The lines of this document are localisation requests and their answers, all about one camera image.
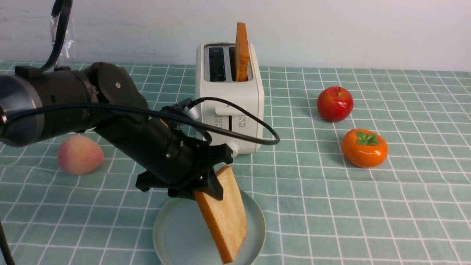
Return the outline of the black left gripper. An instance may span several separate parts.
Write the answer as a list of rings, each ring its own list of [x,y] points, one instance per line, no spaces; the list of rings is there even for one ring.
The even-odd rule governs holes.
[[[223,200],[224,189],[214,166],[232,163],[232,149],[227,144],[210,145],[176,128],[169,136],[158,136],[157,143],[157,154],[146,171],[138,175],[136,188],[143,192],[168,188],[170,198],[189,200],[195,200],[193,190],[199,190]]]

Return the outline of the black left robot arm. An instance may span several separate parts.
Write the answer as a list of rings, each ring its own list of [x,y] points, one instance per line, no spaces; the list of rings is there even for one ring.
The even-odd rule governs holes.
[[[232,163],[232,151],[180,131],[180,124],[210,130],[184,107],[180,102],[152,111],[128,73],[108,63],[52,72],[16,66],[14,75],[1,76],[1,143],[27,146],[93,129],[145,168],[139,190],[167,188],[170,197],[188,199],[200,191],[222,200],[214,166]]]

